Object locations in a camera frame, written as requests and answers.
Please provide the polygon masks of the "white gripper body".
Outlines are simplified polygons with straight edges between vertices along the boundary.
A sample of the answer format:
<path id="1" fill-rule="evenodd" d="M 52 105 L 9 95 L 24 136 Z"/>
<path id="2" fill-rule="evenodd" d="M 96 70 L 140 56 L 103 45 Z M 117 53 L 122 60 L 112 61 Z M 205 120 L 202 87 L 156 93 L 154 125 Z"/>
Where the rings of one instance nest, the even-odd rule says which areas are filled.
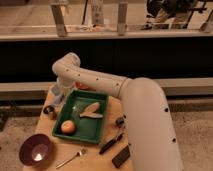
<path id="1" fill-rule="evenodd" d="M 75 88 L 74 81 L 68 81 L 61 77 L 57 78 L 57 85 L 64 96 L 67 96 Z"/>

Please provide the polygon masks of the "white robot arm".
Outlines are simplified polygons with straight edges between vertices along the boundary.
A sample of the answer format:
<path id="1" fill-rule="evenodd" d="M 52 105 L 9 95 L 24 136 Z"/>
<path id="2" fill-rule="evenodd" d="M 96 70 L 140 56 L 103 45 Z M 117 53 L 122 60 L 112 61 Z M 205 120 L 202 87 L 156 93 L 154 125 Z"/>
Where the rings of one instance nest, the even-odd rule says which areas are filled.
<path id="1" fill-rule="evenodd" d="M 63 88 L 79 82 L 121 100 L 133 171 L 184 171 L 168 102 L 157 82 L 83 69 L 74 53 L 57 60 L 52 71 Z"/>

